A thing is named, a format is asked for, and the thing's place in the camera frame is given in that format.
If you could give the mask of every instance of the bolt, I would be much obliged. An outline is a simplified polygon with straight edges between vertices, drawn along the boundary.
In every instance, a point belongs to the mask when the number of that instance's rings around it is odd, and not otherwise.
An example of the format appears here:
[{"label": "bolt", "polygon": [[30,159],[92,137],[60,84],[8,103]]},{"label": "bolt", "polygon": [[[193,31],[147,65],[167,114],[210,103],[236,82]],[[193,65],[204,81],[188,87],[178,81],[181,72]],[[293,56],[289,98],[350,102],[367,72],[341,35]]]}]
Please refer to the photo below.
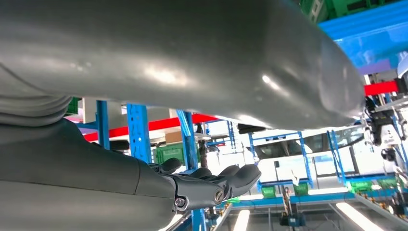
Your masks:
[{"label": "bolt", "polygon": [[220,204],[223,200],[224,200],[224,191],[220,189],[216,192],[216,196],[215,196],[216,204]]},{"label": "bolt", "polygon": [[183,198],[177,198],[177,199],[174,201],[174,204],[175,204],[177,207],[183,207],[185,203],[186,203],[186,200],[184,200]]}]

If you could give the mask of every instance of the red metal beam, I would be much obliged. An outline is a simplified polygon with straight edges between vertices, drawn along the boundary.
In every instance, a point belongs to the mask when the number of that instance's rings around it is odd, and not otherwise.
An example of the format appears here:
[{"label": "red metal beam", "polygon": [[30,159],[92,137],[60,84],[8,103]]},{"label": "red metal beam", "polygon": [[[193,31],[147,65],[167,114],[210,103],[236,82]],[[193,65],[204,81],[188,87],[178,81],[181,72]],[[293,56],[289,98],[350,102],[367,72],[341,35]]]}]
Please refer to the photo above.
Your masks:
[{"label": "red metal beam", "polygon": [[[203,114],[193,114],[192,115],[192,122],[195,124],[214,121],[214,120],[218,120],[218,119],[215,117],[203,115]],[[156,121],[149,122],[149,131],[159,130],[159,129],[164,129],[164,128],[172,128],[172,127],[177,127],[177,126],[180,126],[180,121],[178,120],[178,118],[156,120]],[[114,128],[114,129],[109,130],[110,138],[117,137],[117,136],[125,136],[128,134],[129,134],[129,130],[127,127]],[[89,142],[97,141],[98,133],[94,132],[90,134],[85,134],[84,138]]]},{"label": "red metal beam", "polygon": [[390,93],[394,91],[398,92],[398,85],[394,80],[364,86],[366,96]]}]

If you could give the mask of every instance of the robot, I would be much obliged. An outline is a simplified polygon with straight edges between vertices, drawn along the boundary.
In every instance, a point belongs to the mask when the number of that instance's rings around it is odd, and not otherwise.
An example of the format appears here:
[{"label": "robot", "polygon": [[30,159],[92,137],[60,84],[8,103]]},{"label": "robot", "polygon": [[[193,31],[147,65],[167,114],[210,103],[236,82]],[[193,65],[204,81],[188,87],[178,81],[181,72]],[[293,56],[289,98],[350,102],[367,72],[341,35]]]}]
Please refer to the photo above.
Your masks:
[{"label": "robot", "polygon": [[72,96],[295,130],[351,124],[363,108],[357,70],[289,1],[0,3],[2,230],[156,231],[260,176],[172,175],[104,150],[63,119]]},{"label": "robot", "polygon": [[[403,59],[397,69],[398,78],[395,79],[398,88],[401,89],[400,100],[405,98],[407,92],[406,78],[408,77],[408,59]],[[401,144],[402,140],[406,140],[408,136],[408,123],[404,119],[401,110],[403,105],[395,105],[391,109],[377,107],[373,99],[366,97],[365,114],[368,117],[369,123],[365,116],[361,117],[363,125],[365,125],[364,139],[366,144],[375,145],[381,148],[381,156],[384,160],[395,161],[395,149]],[[394,117],[398,120],[401,126],[402,135],[400,136],[394,126]]]}]

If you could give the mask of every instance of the overhead light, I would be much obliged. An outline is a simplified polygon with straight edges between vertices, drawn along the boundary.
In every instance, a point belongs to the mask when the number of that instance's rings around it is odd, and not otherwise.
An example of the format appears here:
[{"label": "overhead light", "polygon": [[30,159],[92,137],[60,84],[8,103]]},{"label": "overhead light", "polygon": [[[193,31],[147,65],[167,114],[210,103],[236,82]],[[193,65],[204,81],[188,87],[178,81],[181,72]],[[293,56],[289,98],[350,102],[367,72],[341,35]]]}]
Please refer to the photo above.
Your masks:
[{"label": "overhead light", "polygon": [[174,225],[174,224],[175,224],[177,221],[179,221],[182,217],[183,217],[182,214],[176,214],[176,215],[174,215],[174,217],[173,217],[173,219],[171,219],[170,223],[169,223],[166,227],[164,227],[164,228],[162,228],[162,229],[159,229],[158,231],[166,231],[166,230],[168,230],[172,225]]},{"label": "overhead light", "polygon": [[322,194],[330,194],[330,193],[346,193],[348,192],[348,188],[340,187],[340,188],[328,188],[328,189],[311,189],[309,190],[309,195],[322,195]]},{"label": "overhead light", "polygon": [[372,189],[372,190],[380,190],[380,189],[381,189],[381,186],[378,185],[378,184],[374,184],[374,185],[371,185],[371,189]]},{"label": "overhead light", "polygon": [[240,201],[259,200],[259,199],[263,199],[263,198],[264,198],[264,196],[262,194],[244,195],[244,196],[238,197],[238,199]]},{"label": "overhead light", "polygon": [[384,231],[346,202],[337,203],[336,206],[364,231]]},{"label": "overhead light", "polygon": [[393,208],[391,205],[388,206],[388,211],[389,211],[391,214],[394,214],[394,208]]},{"label": "overhead light", "polygon": [[241,210],[233,231],[246,231],[249,220],[249,210]]}]

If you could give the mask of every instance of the blue column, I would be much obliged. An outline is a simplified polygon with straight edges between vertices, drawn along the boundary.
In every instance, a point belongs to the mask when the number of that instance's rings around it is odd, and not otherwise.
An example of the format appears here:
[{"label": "blue column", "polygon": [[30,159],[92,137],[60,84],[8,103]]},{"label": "blue column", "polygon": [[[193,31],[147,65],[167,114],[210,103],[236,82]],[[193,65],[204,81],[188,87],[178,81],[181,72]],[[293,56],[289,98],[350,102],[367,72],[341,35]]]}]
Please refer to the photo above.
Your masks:
[{"label": "blue column", "polygon": [[[184,162],[187,170],[198,169],[198,157],[194,140],[194,126],[190,112],[176,110],[181,126],[181,138],[183,140]],[[191,212],[192,230],[206,231],[205,216],[203,209],[196,209]]]},{"label": "blue column", "polygon": [[109,150],[108,104],[106,101],[96,101],[96,124],[99,145]]},{"label": "blue column", "polygon": [[330,149],[331,152],[333,153],[333,156],[337,159],[337,163],[339,164],[339,169],[340,172],[342,174],[342,182],[345,185],[345,173],[344,173],[344,169],[343,169],[343,164],[342,164],[342,159],[340,157],[340,152],[339,152],[339,144],[337,143],[337,138],[336,138],[336,133],[334,132],[334,130],[331,130],[331,136],[329,136],[329,145],[330,145]]},{"label": "blue column", "polygon": [[310,169],[309,169],[309,159],[307,158],[307,153],[306,153],[306,150],[305,150],[305,140],[303,139],[301,131],[298,131],[297,133],[299,134],[300,147],[301,147],[301,150],[302,150],[303,160],[305,162],[307,180],[308,180],[308,183],[309,183],[310,187],[313,188],[313,179],[312,179],[312,176],[310,174]]},{"label": "blue column", "polygon": [[198,158],[196,144],[194,140],[194,127],[192,124],[192,115],[190,112],[177,110],[177,116],[180,120],[181,138],[183,140],[184,162],[187,170],[198,168]]},{"label": "blue column", "polygon": [[252,152],[252,155],[255,157],[255,150],[254,150],[254,139],[252,138],[252,132],[248,133],[249,137],[249,148],[250,151]]},{"label": "blue column", "polygon": [[130,154],[146,163],[152,162],[149,138],[149,121],[145,105],[127,104]]}]

